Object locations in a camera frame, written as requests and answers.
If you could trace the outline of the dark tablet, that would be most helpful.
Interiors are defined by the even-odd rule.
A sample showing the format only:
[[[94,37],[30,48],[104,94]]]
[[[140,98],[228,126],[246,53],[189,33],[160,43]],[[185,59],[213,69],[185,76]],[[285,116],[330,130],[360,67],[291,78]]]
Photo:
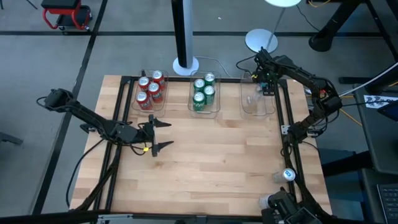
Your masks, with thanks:
[[[384,109],[384,112],[387,117],[398,122],[398,100],[389,103]]]

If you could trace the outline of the red black rolling stool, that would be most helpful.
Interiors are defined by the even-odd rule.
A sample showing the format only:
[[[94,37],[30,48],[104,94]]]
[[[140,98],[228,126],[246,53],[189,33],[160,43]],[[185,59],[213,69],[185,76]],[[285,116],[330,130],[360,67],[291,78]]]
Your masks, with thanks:
[[[88,23],[93,19],[91,8],[83,5],[81,0],[42,0],[41,6],[42,17],[51,29],[64,31],[67,27],[74,27],[90,31]],[[58,15],[54,24],[47,19],[47,13]]]

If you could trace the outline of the black desk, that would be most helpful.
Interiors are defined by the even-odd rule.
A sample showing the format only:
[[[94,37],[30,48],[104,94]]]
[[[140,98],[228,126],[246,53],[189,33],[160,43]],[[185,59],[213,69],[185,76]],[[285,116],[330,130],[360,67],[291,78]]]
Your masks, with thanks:
[[[352,89],[362,121],[368,150],[323,165],[325,176],[360,171],[368,195],[370,222],[386,223],[377,191],[378,184],[398,184],[398,122],[386,116],[384,109],[367,108],[364,95],[398,97],[398,62],[367,83]]]

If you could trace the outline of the clear plastic bin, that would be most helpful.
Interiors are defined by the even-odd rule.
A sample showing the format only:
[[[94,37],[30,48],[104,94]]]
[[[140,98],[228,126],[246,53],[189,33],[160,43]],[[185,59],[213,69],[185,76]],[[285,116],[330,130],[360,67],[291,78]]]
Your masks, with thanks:
[[[152,109],[151,109],[151,110],[142,110],[142,109],[139,107],[139,105],[137,104],[136,95],[137,95],[139,92],[141,92],[141,89],[139,88],[139,85],[138,85],[138,80],[140,79],[140,77],[148,77],[148,78],[150,79],[150,83],[152,83],[152,82],[153,82],[153,81],[152,81],[152,73],[153,73],[153,71],[155,71],[155,70],[144,70],[144,69],[141,70],[141,71],[139,72],[138,79],[134,82],[134,87],[136,88],[136,90],[135,90],[135,92],[134,92],[134,94],[133,94],[133,101],[132,101],[132,103],[131,103],[131,108],[136,112],[136,114],[144,114],[144,113],[147,113],[147,114],[156,114],[157,116],[160,116],[161,111],[162,111],[162,110],[164,109],[164,107],[165,107],[165,103],[166,103],[166,101],[167,101],[167,94],[168,94],[168,77],[169,77],[169,73],[166,72],[165,70],[160,70],[160,71],[162,71],[163,74],[164,74],[165,84],[166,84],[165,89],[164,89],[164,90],[161,90],[161,91],[162,91],[162,97],[163,97],[162,102],[160,102],[160,103],[154,103],[153,100],[152,100],[152,98],[151,98],[151,96],[150,96],[150,94],[149,94],[149,91],[148,91],[148,92],[146,92],[146,93],[148,93],[149,96],[150,96],[150,100],[151,100],[151,103],[152,103]]]
[[[240,113],[243,119],[265,120],[276,112],[273,96],[264,96],[267,106],[266,114],[257,115],[252,112],[252,107],[250,105],[250,101],[248,100],[248,96],[253,92],[256,84],[257,83],[254,83],[252,81],[252,78],[248,72],[244,72],[241,75],[239,93],[240,93]]]
[[[203,111],[195,111],[193,109],[193,95],[195,94],[194,89],[193,89],[193,82],[203,77],[209,72],[206,71],[194,71],[191,74],[190,77],[190,91],[189,91],[189,98],[188,98],[188,110],[190,111],[190,114],[194,118],[215,118],[217,113],[219,112],[221,106],[220,106],[220,75],[217,72],[210,72],[215,75],[215,100],[212,105],[206,105]]]

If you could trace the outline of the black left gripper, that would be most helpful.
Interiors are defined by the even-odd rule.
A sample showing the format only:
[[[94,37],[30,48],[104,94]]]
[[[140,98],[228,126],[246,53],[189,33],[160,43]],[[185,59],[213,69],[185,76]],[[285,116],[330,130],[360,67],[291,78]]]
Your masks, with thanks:
[[[155,119],[154,115],[149,116],[149,121],[139,123],[137,128],[130,125],[120,125],[117,127],[117,143],[122,146],[128,146],[137,156],[143,156],[147,152],[151,152],[152,156],[157,156],[164,147],[173,143],[173,141],[155,143],[154,128],[164,128],[171,126]],[[143,151],[144,147],[148,147],[147,152]]]

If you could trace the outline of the black aluminium table frame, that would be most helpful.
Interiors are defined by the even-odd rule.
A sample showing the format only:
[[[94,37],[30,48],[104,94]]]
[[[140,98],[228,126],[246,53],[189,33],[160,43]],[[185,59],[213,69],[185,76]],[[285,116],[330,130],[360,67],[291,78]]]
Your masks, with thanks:
[[[128,147],[122,150],[109,210],[78,210],[99,180],[105,154],[105,143],[91,133],[86,145],[94,151],[81,165],[72,210],[0,218],[0,224],[77,224],[117,218],[259,222],[259,199],[280,188],[272,180],[284,166],[280,127],[308,115],[303,85],[294,80],[286,85],[280,91],[282,119],[276,113],[243,118],[243,86],[232,78],[220,83],[220,112],[206,119],[194,118],[188,109],[189,78],[172,77],[162,117],[167,127],[156,132],[157,139],[169,145],[157,157],[137,156]]]

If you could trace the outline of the grey chair leg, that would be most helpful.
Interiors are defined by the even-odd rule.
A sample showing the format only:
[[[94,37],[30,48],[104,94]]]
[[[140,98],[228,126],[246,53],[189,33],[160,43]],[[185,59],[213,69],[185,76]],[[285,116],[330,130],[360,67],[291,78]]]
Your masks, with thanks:
[[[0,142],[9,142],[15,145],[21,145],[23,143],[22,139],[19,139],[17,137],[11,136],[6,133],[0,132]]]

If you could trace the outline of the black desk leg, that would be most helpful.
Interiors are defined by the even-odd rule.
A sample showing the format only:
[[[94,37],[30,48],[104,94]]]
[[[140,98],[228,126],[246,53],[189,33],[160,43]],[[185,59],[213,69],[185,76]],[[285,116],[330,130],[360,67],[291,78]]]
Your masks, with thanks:
[[[343,0],[326,25],[308,40],[309,46],[317,52],[330,50],[336,33],[363,1]]]

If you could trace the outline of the red Fanta soda can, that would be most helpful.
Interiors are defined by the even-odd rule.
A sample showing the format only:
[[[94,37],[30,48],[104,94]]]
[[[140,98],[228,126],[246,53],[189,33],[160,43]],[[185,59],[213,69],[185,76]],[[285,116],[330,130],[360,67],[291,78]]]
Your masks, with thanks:
[[[164,90],[166,87],[164,74],[160,70],[155,70],[152,73],[152,81],[157,83],[161,90]]]
[[[148,91],[154,103],[162,102],[163,100],[162,91],[158,83],[152,82],[148,86]]]
[[[136,95],[136,101],[142,110],[151,110],[152,109],[152,103],[151,103],[150,96],[148,93],[143,92],[143,91],[139,92]]]
[[[148,92],[150,79],[148,77],[140,77],[140,79],[138,80],[138,85],[141,91]]]

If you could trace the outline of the black silver floor column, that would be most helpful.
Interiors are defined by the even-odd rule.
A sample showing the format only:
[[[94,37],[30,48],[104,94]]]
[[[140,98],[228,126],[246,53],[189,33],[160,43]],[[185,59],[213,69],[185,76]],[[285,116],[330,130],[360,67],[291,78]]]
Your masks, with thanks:
[[[190,76],[198,70],[199,62],[193,55],[192,0],[171,0],[177,58],[173,70],[177,75]]]

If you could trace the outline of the paper with black markers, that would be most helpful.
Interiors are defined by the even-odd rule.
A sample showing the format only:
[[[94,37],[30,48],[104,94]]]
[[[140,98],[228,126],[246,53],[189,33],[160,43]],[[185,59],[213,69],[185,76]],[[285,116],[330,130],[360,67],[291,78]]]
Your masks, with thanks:
[[[397,101],[398,97],[391,96],[377,96],[377,95],[364,95],[364,102],[367,108],[378,109],[386,106],[389,102]]]

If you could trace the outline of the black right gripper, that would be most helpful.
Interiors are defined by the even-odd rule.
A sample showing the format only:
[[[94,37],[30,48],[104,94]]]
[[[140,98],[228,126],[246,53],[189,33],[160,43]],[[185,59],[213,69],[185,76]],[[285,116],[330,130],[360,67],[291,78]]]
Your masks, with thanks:
[[[277,64],[270,53],[261,47],[260,51],[255,55],[254,61],[257,65],[252,75],[258,75],[258,78],[252,78],[254,83],[260,84],[263,95],[274,95],[275,84],[278,79]]]

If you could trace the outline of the black keyboard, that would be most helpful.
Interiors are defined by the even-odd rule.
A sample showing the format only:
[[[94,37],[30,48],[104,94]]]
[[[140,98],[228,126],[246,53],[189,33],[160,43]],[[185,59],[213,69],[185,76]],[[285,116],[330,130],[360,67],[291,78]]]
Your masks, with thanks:
[[[382,211],[387,224],[398,224],[398,184],[378,184]]]

